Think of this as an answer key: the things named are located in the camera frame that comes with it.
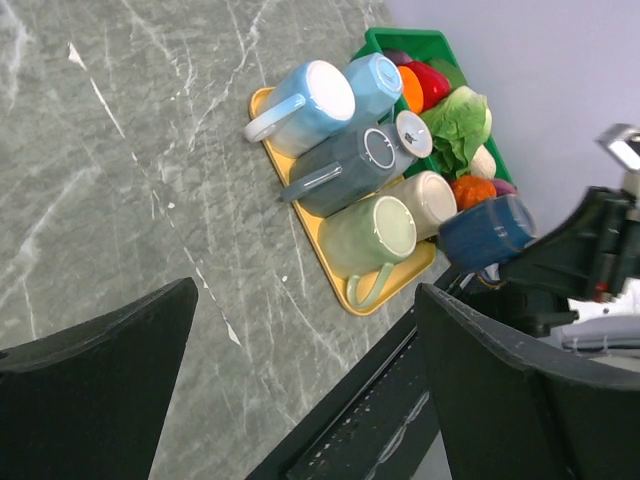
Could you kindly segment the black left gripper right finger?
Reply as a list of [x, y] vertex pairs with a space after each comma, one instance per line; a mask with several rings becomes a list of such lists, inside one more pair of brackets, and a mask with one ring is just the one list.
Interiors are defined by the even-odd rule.
[[431, 284], [415, 294], [455, 479], [636, 479], [639, 375], [563, 352]]

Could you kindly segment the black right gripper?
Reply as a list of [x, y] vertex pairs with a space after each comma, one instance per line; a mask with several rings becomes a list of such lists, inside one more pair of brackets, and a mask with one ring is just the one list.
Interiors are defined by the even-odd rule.
[[479, 311], [530, 336], [547, 336], [578, 313], [568, 301], [605, 303], [639, 278], [638, 200], [591, 187], [578, 208], [498, 273], [502, 285], [479, 293]]

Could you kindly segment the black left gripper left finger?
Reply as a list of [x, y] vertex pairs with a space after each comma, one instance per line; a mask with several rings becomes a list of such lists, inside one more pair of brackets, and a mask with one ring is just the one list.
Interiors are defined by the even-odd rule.
[[148, 478], [197, 301], [179, 279], [2, 350], [2, 478]]

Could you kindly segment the dark blue mug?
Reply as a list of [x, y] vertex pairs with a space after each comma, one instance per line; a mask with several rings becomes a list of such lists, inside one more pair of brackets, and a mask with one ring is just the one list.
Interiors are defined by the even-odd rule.
[[475, 273], [516, 256], [537, 238], [535, 222], [513, 194], [490, 198], [439, 226], [438, 243], [460, 273]]

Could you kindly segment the light green mug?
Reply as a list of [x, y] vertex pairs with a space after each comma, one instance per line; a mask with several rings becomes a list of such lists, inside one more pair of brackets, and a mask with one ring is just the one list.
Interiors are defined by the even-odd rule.
[[326, 218], [318, 242], [332, 272], [346, 280], [349, 305], [363, 310], [379, 298], [393, 268], [414, 252], [417, 231], [403, 202], [375, 195]]

